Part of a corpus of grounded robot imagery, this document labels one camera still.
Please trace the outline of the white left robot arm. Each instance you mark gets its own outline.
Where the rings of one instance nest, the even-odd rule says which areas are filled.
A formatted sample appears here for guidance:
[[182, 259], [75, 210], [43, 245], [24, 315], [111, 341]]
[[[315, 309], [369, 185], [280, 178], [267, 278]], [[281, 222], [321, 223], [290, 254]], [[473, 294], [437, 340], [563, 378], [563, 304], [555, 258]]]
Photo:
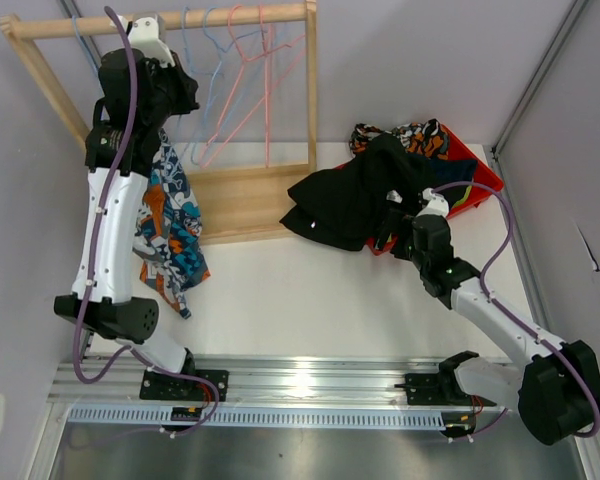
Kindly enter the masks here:
[[190, 354], [159, 328], [157, 302], [134, 296], [130, 270], [137, 213], [159, 151], [159, 131], [171, 116], [198, 109], [197, 83], [174, 52], [139, 48], [107, 53], [98, 78], [103, 96], [85, 141], [84, 246], [71, 291], [55, 298], [54, 312], [74, 324], [76, 346], [85, 331], [113, 340], [165, 371], [162, 388], [184, 400], [197, 387], [196, 374], [185, 368]]

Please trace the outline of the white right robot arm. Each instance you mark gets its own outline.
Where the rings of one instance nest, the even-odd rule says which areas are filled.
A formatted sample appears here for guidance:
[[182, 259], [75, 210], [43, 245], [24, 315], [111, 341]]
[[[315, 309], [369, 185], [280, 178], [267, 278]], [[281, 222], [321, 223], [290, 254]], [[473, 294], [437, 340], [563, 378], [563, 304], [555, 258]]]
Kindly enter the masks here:
[[481, 272], [455, 255], [445, 217], [391, 210], [378, 239], [389, 236], [396, 240], [392, 255], [415, 266], [425, 291], [478, 327], [513, 363], [504, 367], [479, 356], [460, 360], [436, 380], [444, 401], [477, 395], [513, 409], [544, 445], [599, 432], [600, 370], [587, 343], [568, 343], [499, 299]]

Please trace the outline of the blue hanger holding green shorts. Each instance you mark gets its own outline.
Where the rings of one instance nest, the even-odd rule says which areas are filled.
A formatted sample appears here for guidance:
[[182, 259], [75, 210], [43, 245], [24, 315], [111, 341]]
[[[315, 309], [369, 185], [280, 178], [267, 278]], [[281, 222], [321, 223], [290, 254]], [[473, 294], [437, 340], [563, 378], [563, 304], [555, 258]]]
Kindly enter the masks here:
[[[235, 5], [229, 11], [227, 29], [231, 37], [231, 42], [226, 46], [222, 46], [218, 42], [218, 40], [208, 32], [208, 17], [215, 10], [215, 7], [207, 9], [203, 16], [202, 31], [204, 36], [214, 44], [218, 63], [213, 71], [205, 73], [206, 76], [210, 77], [207, 102], [204, 107], [201, 125], [196, 128], [189, 142], [189, 144], [192, 146], [190, 160], [193, 165], [198, 166], [199, 168], [208, 167], [214, 160], [215, 156], [220, 152], [221, 148], [228, 144], [233, 135], [239, 132], [239, 130], [259, 108], [258, 105], [255, 105], [252, 108], [252, 110], [244, 117], [242, 122], [235, 128], [235, 130], [226, 138], [225, 142], [215, 151], [215, 153], [211, 155], [207, 160], [204, 160], [207, 150], [214, 144], [218, 135], [222, 132], [225, 124], [229, 121], [231, 115], [233, 114], [233, 111], [235, 110], [236, 105], [233, 101], [233, 97], [240, 85], [246, 65], [248, 63], [252, 63], [260, 59], [263, 60], [264, 66], [264, 93], [261, 97], [261, 102], [264, 104], [265, 112], [265, 166], [268, 167], [270, 164], [270, 100], [271, 94], [275, 89], [275, 86], [272, 83], [272, 57], [277, 50], [279, 50], [280, 48], [288, 48], [288, 45], [284, 44], [279, 45], [278, 47], [274, 47], [274, 41], [276, 40], [276, 27], [273, 23], [266, 24], [264, 22], [262, 5], [258, 7], [259, 29], [257, 31], [249, 32], [240, 36], [235, 36], [232, 30], [231, 21], [233, 18], [233, 14], [239, 8], [241, 8], [241, 5]], [[259, 55], [247, 57], [241, 49], [239, 40], [256, 34], [258, 34], [261, 37], [262, 52]], [[225, 56], [231, 52], [232, 48], [234, 48], [237, 51], [241, 58], [241, 65], [238, 72], [238, 76], [236, 77], [232, 89], [226, 98], [226, 102], [224, 104], [220, 117], [218, 118], [214, 134], [209, 137], [209, 139], [204, 144], [204, 147], [201, 150], [198, 150], [201, 143], [198, 142], [197, 135], [203, 133], [207, 128], [209, 112], [213, 107], [215, 100], [217, 99], [217, 94], [214, 93], [214, 87], [217, 83], [217, 79], [224, 76], [223, 60], [225, 59]]]

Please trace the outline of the teal patterned shorts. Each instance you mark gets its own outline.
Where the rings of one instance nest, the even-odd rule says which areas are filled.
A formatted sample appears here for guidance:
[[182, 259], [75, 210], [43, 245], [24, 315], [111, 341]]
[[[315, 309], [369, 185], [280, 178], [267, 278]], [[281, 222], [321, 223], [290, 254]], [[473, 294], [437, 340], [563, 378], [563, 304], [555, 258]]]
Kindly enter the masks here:
[[166, 132], [159, 132], [147, 189], [136, 220], [133, 251], [141, 259], [139, 279], [180, 317], [191, 311], [186, 292], [210, 276], [200, 237], [199, 204]]

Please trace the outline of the black shorts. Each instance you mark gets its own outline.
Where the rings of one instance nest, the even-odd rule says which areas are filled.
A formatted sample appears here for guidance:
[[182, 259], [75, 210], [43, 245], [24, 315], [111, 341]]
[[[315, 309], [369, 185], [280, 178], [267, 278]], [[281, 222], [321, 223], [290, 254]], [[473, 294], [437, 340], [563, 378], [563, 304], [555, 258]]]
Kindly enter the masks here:
[[420, 195], [441, 184], [444, 162], [406, 151], [390, 134], [381, 134], [337, 168], [314, 172], [287, 190], [293, 207], [279, 223], [313, 242], [357, 252], [378, 233], [398, 194], [401, 216], [421, 208]]

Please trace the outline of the lime green shorts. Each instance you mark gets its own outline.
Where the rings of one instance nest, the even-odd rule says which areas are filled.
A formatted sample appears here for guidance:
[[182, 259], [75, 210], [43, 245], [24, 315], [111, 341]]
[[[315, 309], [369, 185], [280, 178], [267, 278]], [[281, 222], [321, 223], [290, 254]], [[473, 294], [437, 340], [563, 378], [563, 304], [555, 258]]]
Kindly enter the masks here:
[[[463, 205], [469, 198], [471, 186], [450, 187], [442, 192], [443, 197], [449, 202], [450, 209]], [[400, 210], [387, 210], [384, 220], [374, 236], [367, 241], [367, 246], [376, 255], [391, 250], [398, 240], [400, 225], [405, 213]]]

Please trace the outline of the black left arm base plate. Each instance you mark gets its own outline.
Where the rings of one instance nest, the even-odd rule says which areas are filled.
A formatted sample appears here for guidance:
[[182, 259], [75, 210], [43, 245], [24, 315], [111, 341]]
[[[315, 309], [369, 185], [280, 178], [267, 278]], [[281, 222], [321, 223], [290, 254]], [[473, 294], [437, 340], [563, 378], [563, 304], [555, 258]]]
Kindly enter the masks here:
[[[219, 401], [226, 400], [229, 387], [228, 370], [202, 369], [194, 373], [212, 383], [219, 393]], [[146, 368], [143, 374], [139, 391], [141, 400], [151, 401], [179, 401], [179, 402], [204, 402], [214, 401], [213, 392], [207, 385], [197, 381], [176, 379]]]

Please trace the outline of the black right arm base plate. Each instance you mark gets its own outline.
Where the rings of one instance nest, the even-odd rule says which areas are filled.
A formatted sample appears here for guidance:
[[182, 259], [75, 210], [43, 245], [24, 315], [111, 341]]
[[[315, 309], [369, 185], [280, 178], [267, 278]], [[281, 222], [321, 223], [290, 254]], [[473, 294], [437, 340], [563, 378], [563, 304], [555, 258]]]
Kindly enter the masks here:
[[439, 373], [407, 373], [394, 388], [405, 394], [411, 406], [494, 406], [485, 398], [476, 400], [461, 392], [456, 383], [444, 380]]

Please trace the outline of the navy blue shorts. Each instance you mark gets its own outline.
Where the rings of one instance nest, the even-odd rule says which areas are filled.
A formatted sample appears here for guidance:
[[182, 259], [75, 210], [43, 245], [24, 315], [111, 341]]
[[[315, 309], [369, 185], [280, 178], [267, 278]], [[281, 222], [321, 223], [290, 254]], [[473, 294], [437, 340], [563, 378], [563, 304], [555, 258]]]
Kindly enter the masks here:
[[435, 177], [435, 187], [455, 182], [470, 182], [474, 179], [479, 161], [473, 158], [442, 160], [431, 158], [429, 164]]

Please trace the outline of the orange camouflage shorts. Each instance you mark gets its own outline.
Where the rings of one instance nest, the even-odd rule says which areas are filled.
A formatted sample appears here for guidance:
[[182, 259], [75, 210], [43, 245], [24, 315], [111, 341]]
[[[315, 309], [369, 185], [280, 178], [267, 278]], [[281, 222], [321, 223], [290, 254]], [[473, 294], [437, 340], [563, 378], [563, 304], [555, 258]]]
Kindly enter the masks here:
[[352, 154], [361, 153], [373, 139], [382, 134], [397, 138], [409, 153], [423, 155], [431, 159], [449, 159], [450, 132], [437, 119], [430, 119], [424, 123], [407, 123], [389, 130], [366, 123], [358, 123], [349, 138], [350, 152]]

